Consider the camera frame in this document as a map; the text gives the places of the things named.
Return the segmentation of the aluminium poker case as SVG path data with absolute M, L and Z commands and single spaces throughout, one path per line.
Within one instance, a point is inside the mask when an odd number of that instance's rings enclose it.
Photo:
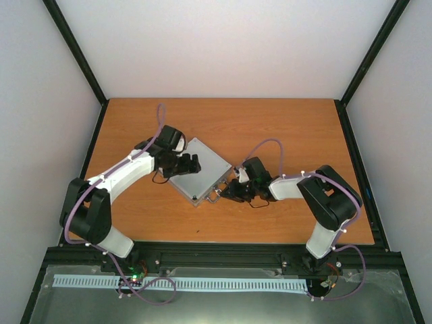
M 197 207 L 217 191 L 218 185 L 230 174 L 232 165 L 198 138 L 188 143 L 185 153 L 198 156 L 201 170 L 194 174 L 174 176 L 168 183 L 192 206 Z

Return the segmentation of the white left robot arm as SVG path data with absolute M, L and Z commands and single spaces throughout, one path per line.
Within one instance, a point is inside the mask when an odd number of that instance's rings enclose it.
M 201 171 L 198 155 L 186 153 L 186 139 L 164 141 L 151 138 L 138 143 L 113 167 L 87 180 L 73 179 L 60 217 L 65 241 L 94 246 L 117 257 L 124 271 L 139 267 L 140 254 L 134 241 L 115 228 L 111 206 L 116 198 L 141 178 L 160 172 L 164 179 Z

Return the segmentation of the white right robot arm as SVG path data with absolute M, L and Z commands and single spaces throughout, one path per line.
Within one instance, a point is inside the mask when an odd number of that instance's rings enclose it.
M 219 193 L 221 198 L 237 203 L 251 203 L 256 197 L 268 203 L 304 199 L 316 220 L 306 251 L 317 261 L 335 250 L 339 237 L 360 216 L 361 197 L 328 165 L 300 175 L 276 177 L 265 169 L 257 172 L 243 166 L 235 175 Z

